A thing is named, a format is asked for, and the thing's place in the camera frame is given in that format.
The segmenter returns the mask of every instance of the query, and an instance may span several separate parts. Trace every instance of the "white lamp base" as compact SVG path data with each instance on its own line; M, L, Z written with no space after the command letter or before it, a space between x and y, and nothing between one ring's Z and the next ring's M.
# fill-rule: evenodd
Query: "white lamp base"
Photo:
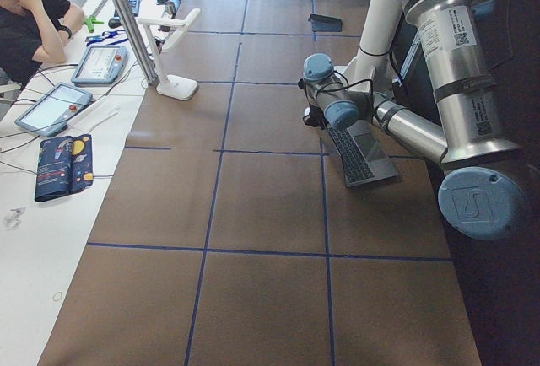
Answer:
M156 90L159 94L169 96L179 100L189 100L197 91L199 84L197 81L176 75L167 75L167 81L161 81Z

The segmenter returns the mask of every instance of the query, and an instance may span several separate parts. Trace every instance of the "touchscreen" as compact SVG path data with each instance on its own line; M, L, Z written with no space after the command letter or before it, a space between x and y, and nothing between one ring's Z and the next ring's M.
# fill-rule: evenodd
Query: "touchscreen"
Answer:
M93 80L107 79L117 52L118 49L114 47L91 47L88 56L83 61L83 66L77 78Z
M45 128L61 118L70 105L76 105L79 108L87 101L85 92L61 86L44 98L21 121L36 129Z

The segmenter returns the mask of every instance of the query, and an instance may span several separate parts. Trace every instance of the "laptop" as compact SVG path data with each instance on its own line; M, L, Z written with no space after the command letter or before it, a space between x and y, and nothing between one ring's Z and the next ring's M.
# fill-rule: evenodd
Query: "laptop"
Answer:
M393 162L386 155L379 141L373 135L370 124L358 120L345 130L330 126L323 138L331 156L338 156L343 167L345 185L353 187L398 176Z

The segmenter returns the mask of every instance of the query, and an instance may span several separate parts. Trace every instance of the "computer mouse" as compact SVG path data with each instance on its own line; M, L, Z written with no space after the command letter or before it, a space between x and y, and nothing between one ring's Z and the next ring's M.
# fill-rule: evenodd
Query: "computer mouse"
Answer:
M122 26L122 23L120 23L120 18L118 16L114 16L109 19L109 27L111 29L115 29L120 26Z

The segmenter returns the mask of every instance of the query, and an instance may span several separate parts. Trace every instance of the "wristwatch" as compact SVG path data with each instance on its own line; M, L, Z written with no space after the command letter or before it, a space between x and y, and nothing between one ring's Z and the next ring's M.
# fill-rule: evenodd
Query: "wristwatch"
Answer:
M65 31L69 40L71 40L71 38L73 37L73 32L71 31L71 29L69 29L67 26L64 26L63 24L60 24L58 26L58 31Z

